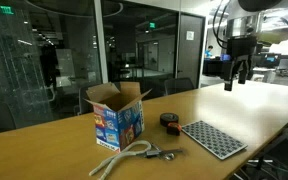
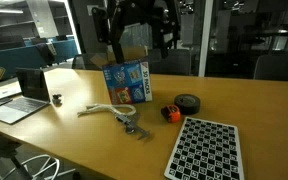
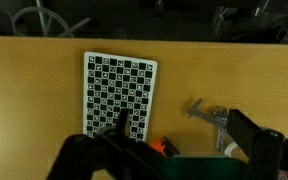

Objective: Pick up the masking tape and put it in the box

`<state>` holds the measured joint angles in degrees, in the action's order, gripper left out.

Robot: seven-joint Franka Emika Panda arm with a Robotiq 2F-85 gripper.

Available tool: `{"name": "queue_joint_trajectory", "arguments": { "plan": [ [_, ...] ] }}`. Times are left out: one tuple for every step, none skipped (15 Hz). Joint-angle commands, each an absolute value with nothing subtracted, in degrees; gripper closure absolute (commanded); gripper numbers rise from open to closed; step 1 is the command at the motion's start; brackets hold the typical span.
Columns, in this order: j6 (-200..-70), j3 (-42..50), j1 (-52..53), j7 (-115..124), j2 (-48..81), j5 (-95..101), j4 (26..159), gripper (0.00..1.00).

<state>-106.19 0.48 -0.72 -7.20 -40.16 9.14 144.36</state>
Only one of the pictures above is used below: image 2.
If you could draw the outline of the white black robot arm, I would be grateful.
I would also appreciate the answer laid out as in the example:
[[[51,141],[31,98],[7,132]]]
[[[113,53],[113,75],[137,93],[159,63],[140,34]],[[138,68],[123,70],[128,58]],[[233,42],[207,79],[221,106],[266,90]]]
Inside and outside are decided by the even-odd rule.
[[[148,24],[153,47],[166,58],[180,39],[180,13],[177,0],[108,0],[107,8],[91,10],[97,40],[111,45],[118,64],[124,63],[121,36],[126,26]]]

